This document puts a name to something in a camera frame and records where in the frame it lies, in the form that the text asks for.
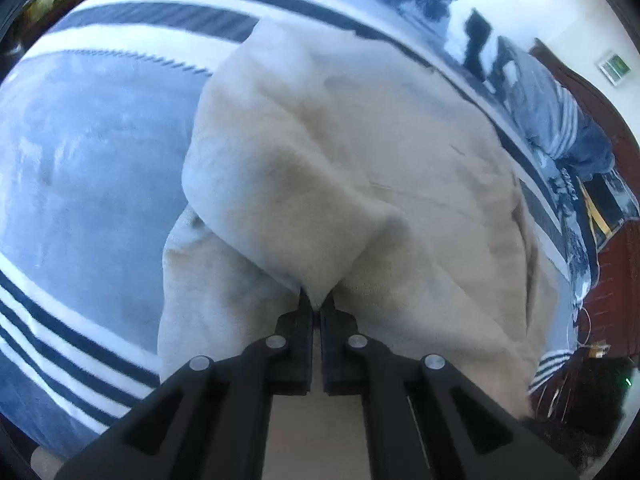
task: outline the bed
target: bed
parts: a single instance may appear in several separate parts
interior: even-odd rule
[[[623,222],[638,216],[602,131],[461,0],[87,0],[0,88],[11,110],[0,118],[0,412],[62,458],[159,384],[162,247],[186,205],[194,112],[262,18],[389,42],[493,123],[557,279],[532,393],[577,348],[577,313],[598,280],[606,240],[578,193],[584,176],[602,181],[592,202],[615,204]],[[550,90],[527,92],[531,67]]]

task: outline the silver screw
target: silver screw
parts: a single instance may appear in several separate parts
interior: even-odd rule
[[[362,334],[354,334],[347,339],[351,348],[364,348],[367,345],[367,338]]]
[[[208,357],[199,355],[189,361],[189,368],[191,368],[191,370],[194,370],[195,372],[201,372],[209,368],[210,363],[211,361]]]
[[[424,364],[431,370],[440,370],[441,368],[444,368],[445,362],[444,357],[437,354],[430,354],[424,358]]]
[[[281,335],[270,335],[267,338],[267,346],[269,348],[277,349],[282,348],[287,344],[287,340],[284,339]]]

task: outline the blue striped bedding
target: blue striped bedding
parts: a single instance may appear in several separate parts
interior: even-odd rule
[[[486,114],[558,276],[532,387],[575,349],[566,244],[543,168],[437,27],[383,0],[87,0],[0,88],[0,411],[64,458],[159,384],[162,247],[186,205],[180,172],[200,90],[264,17],[394,44]]]

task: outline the yellow strap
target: yellow strap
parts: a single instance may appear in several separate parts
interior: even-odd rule
[[[609,238],[611,236],[611,229],[609,228],[609,225],[605,222],[605,219],[602,217],[602,215],[598,211],[598,208],[593,203],[593,200],[591,200],[591,197],[589,196],[589,193],[587,192],[587,190],[584,189],[584,187],[582,186],[582,183],[580,183],[580,187],[582,188],[582,194],[584,195],[584,199],[587,202],[587,209],[589,211],[589,216],[593,218],[593,220],[596,222],[598,228],[602,231],[602,233],[607,238]]]

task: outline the beige cloth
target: beige cloth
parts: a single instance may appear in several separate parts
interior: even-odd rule
[[[529,414],[556,304],[490,122],[350,32],[260,22],[205,86],[164,248],[162,378],[272,333],[300,286],[396,353],[442,354]]]

